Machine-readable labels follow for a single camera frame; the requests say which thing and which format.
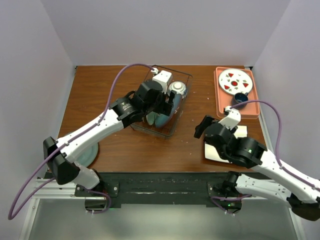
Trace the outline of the blue floral white bowl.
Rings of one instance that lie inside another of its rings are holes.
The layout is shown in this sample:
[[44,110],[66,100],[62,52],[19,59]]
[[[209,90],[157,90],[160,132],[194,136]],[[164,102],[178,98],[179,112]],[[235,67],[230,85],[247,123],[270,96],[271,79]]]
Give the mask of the blue floral white bowl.
[[167,88],[167,95],[170,96],[171,91],[180,94],[182,99],[187,96],[187,86],[182,81],[173,81]]

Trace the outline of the dark plate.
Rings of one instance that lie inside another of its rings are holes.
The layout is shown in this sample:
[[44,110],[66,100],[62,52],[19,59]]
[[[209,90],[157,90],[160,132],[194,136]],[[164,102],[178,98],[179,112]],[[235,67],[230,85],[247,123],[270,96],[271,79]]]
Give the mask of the dark plate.
[[154,125],[156,128],[164,127],[177,113],[178,109],[180,108],[181,102],[183,100],[183,95],[177,93],[173,99],[173,106],[169,111],[169,115],[165,115],[164,113],[159,114],[154,121]]

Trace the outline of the green plate with flower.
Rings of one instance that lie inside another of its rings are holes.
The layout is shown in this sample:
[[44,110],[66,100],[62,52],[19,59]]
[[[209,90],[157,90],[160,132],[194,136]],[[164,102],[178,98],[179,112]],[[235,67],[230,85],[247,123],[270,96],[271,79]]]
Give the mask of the green plate with flower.
[[158,114],[152,111],[146,116],[146,122],[148,123],[148,125],[152,126],[155,123],[157,117]]

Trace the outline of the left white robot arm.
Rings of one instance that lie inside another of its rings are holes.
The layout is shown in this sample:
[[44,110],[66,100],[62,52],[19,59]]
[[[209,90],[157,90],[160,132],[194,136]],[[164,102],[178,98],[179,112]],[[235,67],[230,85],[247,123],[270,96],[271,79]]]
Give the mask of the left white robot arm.
[[77,162],[86,149],[121,131],[133,123],[141,122],[151,112],[169,116],[177,95],[167,93],[154,80],[140,84],[137,90],[118,98],[105,111],[78,130],[59,139],[48,137],[43,141],[43,153],[54,179],[59,185],[75,183],[83,186],[92,196],[99,196],[104,184],[98,173]]

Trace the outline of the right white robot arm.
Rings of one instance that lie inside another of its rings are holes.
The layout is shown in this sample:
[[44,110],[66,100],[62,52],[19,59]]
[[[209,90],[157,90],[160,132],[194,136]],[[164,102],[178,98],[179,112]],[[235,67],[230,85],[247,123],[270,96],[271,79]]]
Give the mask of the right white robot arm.
[[271,150],[255,139],[235,137],[238,123],[236,118],[227,116],[216,120],[206,115],[195,127],[194,137],[204,137],[221,159],[263,174],[271,181],[229,171],[218,191],[226,200],[239,194],[274,200],[287,205],[305,220],[319,220],[320,181],[277,159]]

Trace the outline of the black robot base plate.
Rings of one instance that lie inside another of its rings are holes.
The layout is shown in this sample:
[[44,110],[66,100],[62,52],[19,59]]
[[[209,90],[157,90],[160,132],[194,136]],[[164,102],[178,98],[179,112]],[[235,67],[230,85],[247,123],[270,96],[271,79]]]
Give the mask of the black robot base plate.
[[[222,191],[228,174],[217,172],[102,172],[111,207],[124,204],[222,206],[231,213],[242,208],[240,196]],[[228,198],[227,201],[211,198]]]

